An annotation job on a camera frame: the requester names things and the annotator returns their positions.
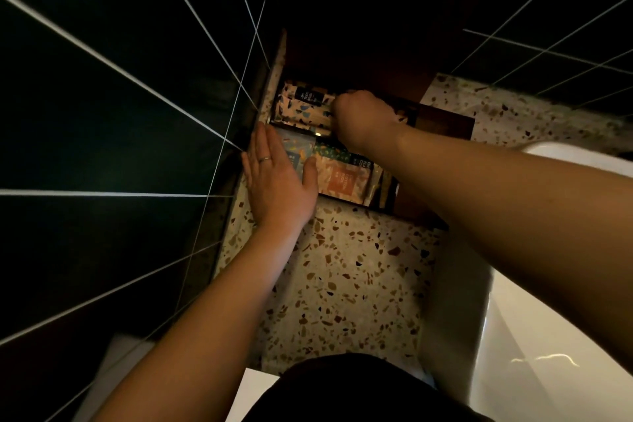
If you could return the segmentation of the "person's right hand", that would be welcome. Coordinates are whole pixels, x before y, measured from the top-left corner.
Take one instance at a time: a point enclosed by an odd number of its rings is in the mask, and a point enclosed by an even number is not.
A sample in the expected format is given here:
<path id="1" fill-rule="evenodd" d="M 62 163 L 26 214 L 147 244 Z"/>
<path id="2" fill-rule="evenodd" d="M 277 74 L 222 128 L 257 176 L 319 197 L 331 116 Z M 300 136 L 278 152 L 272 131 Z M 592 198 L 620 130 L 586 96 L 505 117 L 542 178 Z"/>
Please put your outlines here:
<path id="1" fill-rule="evenodd" d="M 387 156 L 398 151 L 400 140 L 405 139 L 413 129 L 399 122 L 392 107 L 369 91 L 366 112 L 367 127 L 360 138 L 336 138 L 350 152 L 366 156 L 375 162 L 384 162 Z"/>

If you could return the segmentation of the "person's left hand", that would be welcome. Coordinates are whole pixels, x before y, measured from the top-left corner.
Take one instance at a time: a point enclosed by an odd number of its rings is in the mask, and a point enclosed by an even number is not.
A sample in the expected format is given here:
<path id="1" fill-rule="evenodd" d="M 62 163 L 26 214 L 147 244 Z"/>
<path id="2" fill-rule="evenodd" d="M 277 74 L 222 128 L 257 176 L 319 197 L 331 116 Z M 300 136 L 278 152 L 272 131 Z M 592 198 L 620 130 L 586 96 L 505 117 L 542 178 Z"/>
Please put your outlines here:
<path id="1" fill-rule="evenodd" d="M 298 177 L 290 161 L 287 176 L 273 176 L 267 171 L 267 124 L 256 123 L 246 152 L 256 152 L 259 159 L 259 182 L 246 182 L 256 225 L 284 234 L 301 233 L 313 217 L 317 200 L 307 200 L 303 178 Z"/>

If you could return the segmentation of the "cream patterned packet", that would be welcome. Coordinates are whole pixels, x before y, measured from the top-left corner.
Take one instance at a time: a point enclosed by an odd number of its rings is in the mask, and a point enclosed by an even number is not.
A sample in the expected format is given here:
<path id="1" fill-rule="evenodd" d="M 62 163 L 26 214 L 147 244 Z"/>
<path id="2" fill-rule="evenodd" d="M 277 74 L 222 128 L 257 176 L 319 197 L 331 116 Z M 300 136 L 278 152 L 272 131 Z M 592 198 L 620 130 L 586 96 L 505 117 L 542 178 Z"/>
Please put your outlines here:
<path id="1" fill-rule="evenodd" d="M 330 136 L 331 106 L 336 97 L 325 88 L 287 80 L 275 98 L 272 120 L 317 136 Z"/>

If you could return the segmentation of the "person's left forearm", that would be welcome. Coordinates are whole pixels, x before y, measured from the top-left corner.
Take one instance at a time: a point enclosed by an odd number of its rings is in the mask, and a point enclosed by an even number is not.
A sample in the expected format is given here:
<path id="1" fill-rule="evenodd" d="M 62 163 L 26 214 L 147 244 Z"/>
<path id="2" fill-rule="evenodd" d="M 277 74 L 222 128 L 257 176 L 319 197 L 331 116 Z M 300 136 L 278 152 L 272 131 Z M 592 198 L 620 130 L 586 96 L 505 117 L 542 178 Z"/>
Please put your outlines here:
<path id="1" fill-rule="evenodd" d="M 267 216 L 115 388 L 94 422 L 224 422 L 275 283 L 311 215 Z"/>

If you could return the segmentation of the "person's right forearm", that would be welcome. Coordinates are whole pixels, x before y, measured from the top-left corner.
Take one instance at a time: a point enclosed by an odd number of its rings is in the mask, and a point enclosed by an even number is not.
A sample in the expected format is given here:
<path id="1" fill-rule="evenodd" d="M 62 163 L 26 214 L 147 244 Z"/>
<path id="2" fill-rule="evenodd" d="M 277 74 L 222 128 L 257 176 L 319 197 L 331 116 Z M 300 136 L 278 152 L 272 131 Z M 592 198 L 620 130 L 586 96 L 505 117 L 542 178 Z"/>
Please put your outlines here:
<path id="1" fill-rule="evenodd" d="M 400 124 L 384 135 L 388 170 L 633 376 L 633 178 Z"/>

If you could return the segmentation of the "blue patterned packet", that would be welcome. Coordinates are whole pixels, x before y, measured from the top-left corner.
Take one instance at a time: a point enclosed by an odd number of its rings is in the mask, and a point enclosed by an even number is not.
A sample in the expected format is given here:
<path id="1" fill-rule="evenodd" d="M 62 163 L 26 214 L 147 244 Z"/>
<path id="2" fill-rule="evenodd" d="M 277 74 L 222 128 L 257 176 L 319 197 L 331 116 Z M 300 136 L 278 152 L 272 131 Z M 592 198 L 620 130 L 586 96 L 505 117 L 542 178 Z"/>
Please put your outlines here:
<path id="1" fill-rule="evenodd" d="M 275 126 L 276 132 L 282 140 L 282 145 L 289 160 L 300 179 L 303 178 L 306 160 L 312 156 L 316 143 L 316 136 L 300 133 Z"/>

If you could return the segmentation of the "orange label patterned packet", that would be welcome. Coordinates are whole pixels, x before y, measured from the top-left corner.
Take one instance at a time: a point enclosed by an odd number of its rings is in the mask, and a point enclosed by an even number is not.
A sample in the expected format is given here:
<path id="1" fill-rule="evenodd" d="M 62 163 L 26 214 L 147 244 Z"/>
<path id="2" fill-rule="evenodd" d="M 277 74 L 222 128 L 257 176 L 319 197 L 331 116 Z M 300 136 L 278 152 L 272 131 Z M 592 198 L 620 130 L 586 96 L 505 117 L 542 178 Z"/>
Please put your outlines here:
<path id="1" fill-rule="evenodd" d="M 315 144 L 313 157 L 318 170 L 320 194 L 363 205 L 374 171 L 374 162 L 345 148 L 324 142 Z"/>

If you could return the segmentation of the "dark slim packet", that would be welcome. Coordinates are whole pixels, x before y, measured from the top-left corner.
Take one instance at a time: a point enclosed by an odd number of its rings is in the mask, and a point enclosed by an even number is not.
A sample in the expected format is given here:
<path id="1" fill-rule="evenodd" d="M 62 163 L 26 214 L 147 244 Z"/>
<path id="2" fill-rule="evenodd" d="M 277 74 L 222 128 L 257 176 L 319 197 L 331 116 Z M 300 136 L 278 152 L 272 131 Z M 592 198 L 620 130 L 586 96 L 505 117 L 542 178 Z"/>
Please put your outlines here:
<path id="1" fill-rule="evenodd" d="M 374 163 L 363 205 L 384 214 L 393 214 L 400 184 L 391 172 Z"/>

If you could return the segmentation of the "person's black clothing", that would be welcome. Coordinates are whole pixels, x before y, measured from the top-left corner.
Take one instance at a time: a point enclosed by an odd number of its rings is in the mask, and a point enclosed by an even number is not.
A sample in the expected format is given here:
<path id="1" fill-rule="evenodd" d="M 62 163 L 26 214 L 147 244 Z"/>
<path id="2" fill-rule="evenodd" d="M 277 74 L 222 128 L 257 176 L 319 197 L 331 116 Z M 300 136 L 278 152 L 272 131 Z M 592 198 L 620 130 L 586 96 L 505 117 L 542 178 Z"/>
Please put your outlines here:
<path id="1" fill-rule="evenodd" d="M 283 373 L 242 422 L 494 422 L 378 357 L 307 359 Z"/>

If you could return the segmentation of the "white container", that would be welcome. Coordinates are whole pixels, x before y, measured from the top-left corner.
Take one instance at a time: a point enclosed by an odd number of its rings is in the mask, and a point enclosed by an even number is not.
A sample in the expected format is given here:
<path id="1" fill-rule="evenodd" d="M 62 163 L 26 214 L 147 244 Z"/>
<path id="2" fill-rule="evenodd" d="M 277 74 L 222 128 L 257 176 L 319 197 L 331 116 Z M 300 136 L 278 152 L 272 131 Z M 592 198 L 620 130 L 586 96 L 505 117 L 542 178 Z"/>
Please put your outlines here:
<path id="1" fill-rule="evenodd" d="M 152 340 L 116 333 L 73 422 L 91 422 L 102 404 L 134 366 L 156 345 Z"/>

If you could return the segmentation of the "white ceramic sink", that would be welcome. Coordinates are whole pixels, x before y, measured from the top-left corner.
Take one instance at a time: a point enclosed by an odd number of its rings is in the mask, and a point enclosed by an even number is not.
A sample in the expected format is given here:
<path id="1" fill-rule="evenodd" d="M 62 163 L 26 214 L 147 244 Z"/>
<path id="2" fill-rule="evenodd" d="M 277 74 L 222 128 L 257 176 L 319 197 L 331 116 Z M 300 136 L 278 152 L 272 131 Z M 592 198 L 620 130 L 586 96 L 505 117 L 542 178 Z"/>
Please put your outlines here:
<path id="1" fill-rule="evenodd" d="M 440 390 L 495 422 L 633 422 L 633 375 L 458 227 L 436 258 L 419 352 Z"/>

